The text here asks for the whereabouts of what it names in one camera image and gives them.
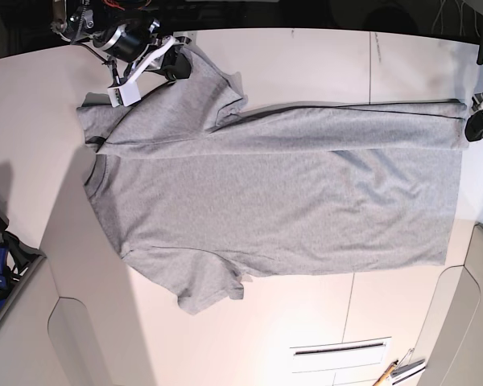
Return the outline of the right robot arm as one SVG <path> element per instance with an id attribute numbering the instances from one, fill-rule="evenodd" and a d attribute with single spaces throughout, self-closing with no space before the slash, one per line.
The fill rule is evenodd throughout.
<path id="1" fill-rule="evenodd" d="M 176 37 L 160 57 L 142 62 L 169 43 L 172 32 L 161 27 L 149 1 L 54 1 L 52 30 L 71 45 L 86 46 L 107 68 L 113 85 L 135 79 L 136 70 L 168 81 L 187 79 L 192 65 L 181 52 L 187 37 Z"/>

